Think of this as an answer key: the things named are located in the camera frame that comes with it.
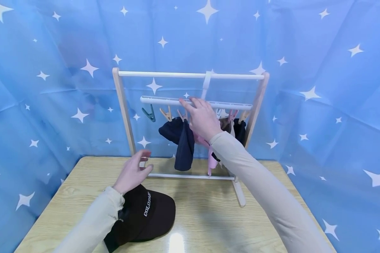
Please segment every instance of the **beige sleeve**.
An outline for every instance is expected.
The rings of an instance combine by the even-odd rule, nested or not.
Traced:
[[[124,198],[107,187],[91,204],[81,221],[69,232],[54,253],[92,253],[118,219]]]
[[[214,154],[228,170],[241,179],[265,210],[288,253],[331,252],[300,203],[237,139],[223,131],[209,143]]]

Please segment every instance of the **table surface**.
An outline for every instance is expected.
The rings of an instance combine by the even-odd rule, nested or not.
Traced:
[[[15,253],[52,252],[78,223],[93,200],[115,182],[127,159],[80,159]],[[154,164],[154,173],[175,173],[174,158],[151,158],[148,163]],[[310,213],[279,163],[263,161],[262,164]],[[196,159],[188,173],[205,175],[206,168],[206,160]],[[213,170],[213,175],[226,174],[227,172],[219,166]],[[264,210],[243,184],[241,185],[246,197],[246,206],[243,208],[238,205],[230,181],[149,178],[143,185],[175,200],[175,224],[163,237],[148,242],[125,244],[115,253],[286,252]],[[322,230],[321,234],[329,242]],[[107,250],[104,244],[100,243],[94,252]]]

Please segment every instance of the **hand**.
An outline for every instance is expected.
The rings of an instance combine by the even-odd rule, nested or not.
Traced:
[[[139,186],[153,170],[153,164],[148,165],[146,168],[140,168],[139,162],[146,162],[150,155],[150,150],[141,149],[129,158],[129,160],[124,163],[113,188],[124,195]]]
[[[220,123],[211,105],[200,98],[190,97],[194,107],[179,99],[182,106],[190,113],[190,129],[204,138],[208,143],[216,134],[221,133]]]

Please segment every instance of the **white top rail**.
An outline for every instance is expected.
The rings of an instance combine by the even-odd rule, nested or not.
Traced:
[[[163,97],[154,97],[154,96],[141,96],[140,101],[145,104],[164,104],[171,106],[180,106],[178,98],[163,98]],[[184,99],[187,103],[193,105],[189,99]],[[228,110],[251,110],[251,104],[240,104],[240,103],[228,103],[228,102],[215,102],[208,101],[211,104],[211,107],[214,109],[228,109]]]
[[[169,72],[137,72],[118,71],[120,77],[177,77],[177,78],[204,78],[205,73],[169,73]],[[214,79],[248,79],[263,80],[263,75],[255,74],[211,74]]]

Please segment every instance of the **clothes drying rack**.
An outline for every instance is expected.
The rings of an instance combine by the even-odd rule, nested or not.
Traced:
[[[134,136],[132,134],[131,121],[128,114],[127,101],[124,91],[123,82],[121,77],[174,77],[174,78],[200,78],[204,79],[203,91],[201,98],[205,99],[209,84],[212,78],[216,79],[249,79],[249,80],[260,80],[257,85],[256,95],[253,104],[241,104],[241,103],[230,103],[230,102],[215,102],[209,101],[213,109],[227,109],[227,110],[249,110],[249,120],[246,125],[246,133],[243,145],[245,148],[248,147],[249,141],[254,130],[257,116],[259,114],[260,106],[262,105],[262,100],[264,98],[267,82],[269,79],[269,73],[264,72],[262,75],[255,74],[216,74],[211,71],[206,73],[168,73],[168,72],[135,72],[135,71],[120,71],[117,67],[113,68],[113,78],[118,95],[118,101],[120,102],[121,114],[124,121],[125,131],[127,134],[129,150],[131,155],[136,153]],[[163,98],[156,96],[141,96],[140,101],[147,104],[164,104],[171,106],[180,106],[179,99],[177,98]],[[189,99],[185,99],[188,103],[192,104]],[[233,175],[228,170],[228,176],[208,176],[208,175],[183,175],[183,174],[161,174],[161,173],[150,173],[148,177],[153,178],[181,178],[181,179],[211,179],[211,180],[230,180],[234,186],[235,194],[238,199],[240,207],[246,205],[245,195],[243,194],[240,182],[236,175]]]

